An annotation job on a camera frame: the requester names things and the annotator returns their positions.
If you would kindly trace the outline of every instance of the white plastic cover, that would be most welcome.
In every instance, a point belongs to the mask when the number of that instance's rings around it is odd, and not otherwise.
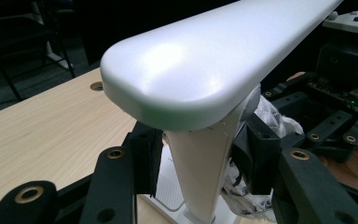
[[[242,0],[125,39],[101,60],[103,89],[149,126],[171,131],[208,127],[340,2]]]

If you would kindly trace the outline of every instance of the wooden surface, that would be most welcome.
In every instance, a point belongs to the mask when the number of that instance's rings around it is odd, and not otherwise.
[[[121,145],[135,120],[90,88],[99,81],[96,69],[0,111],[0,200],[32,180],[62,189],[91,174],[101,151]],[[138,199],[140,224],[170,223]]]

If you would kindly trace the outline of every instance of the black chair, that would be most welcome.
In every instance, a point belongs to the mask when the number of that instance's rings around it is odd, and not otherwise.
[[[12,89],[19,101],[22,100],[17,91],[12,78],[7,73],[6,65],[10,60],[14,60],[18,56],[23,56],[24,53],[41,52],[42,63],[40,66],[27,69],[25,72],[16,74],[16,76],[33,72],[35,69],[42,68],[50,64],[58,64],[60,61],[66,61],[68,70],[72,77],[75,77],[73,67],[70,63],[66,49],[62,43],[58,31],[55,29],[54,14],[48,10],[48,1],[45,0],[14,0],[14,1],[0,1],[0,7],[11,8],[13,4],[35,4],[37,12],[40,13],[41,21],[27,18],[13,16],[0,18],[0,72],[5,78],[7,84]],[[52,46],[62,57],[57,60],[47,63],[47,47]]]

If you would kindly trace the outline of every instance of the screw hole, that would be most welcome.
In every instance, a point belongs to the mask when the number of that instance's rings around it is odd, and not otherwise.
[[[113,149],[107,153],[107,158],[115,160],[124,156],[124,151],[121,149]]]
[[[356,142],[356,138],[351,135],[347,136],[347,140],[350,142]]]
[[[353,217],[347,213],[336,211],[335,216],[339,221],[341,221],[341,223],[346,223],[346,224],[355,223]]]
[[[310,155],[302,151],[292,151],[290,154],[293,158],[296,158],[298,160],[306,161],[310,159]]]
[[[313,140],[318,140],[318,139],[319,139],[319,135],[316,134],[316,133],[311,134],[310,137],[311,137]]]
[[[103,83],[102,82],[94,82],[89,87],[94,91],[103,91]]]
[[[102,210],[98,214],[97,220],[101,223],[106,223],[106,222],[109,222],[110,220],[112,220],[114,217],[115,217],[115,210],[108,208],[108,209]]]
[[[43,194],[43,188],[40,186],[31,186],[20,190],[14,198],[16,203],[31,203]]]

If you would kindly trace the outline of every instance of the gray carpet floor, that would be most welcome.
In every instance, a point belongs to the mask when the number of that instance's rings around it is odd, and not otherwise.
[[[64,30],[64,32],[61,31],[62,39],[71,64],[75,67],[75,75],[78,77],[99,67],[99,62],[93,64],[88,63],[78,29],[75,25],[69,25],[71,26],[70,29],[62,28]],[[69,71],[57,64],[43,67],[29,74],[16,76],[16,74],[25,69],[38,66],[41,64],[40,60],[40,55],[30,54],[21,57],[19,61],[7,65],[7,72],[12,76],[16,89],[24,99],[33,97],[72,79]],[[11,88],[7,85],[0,73],[0,110],[17,104],[18,102]]]

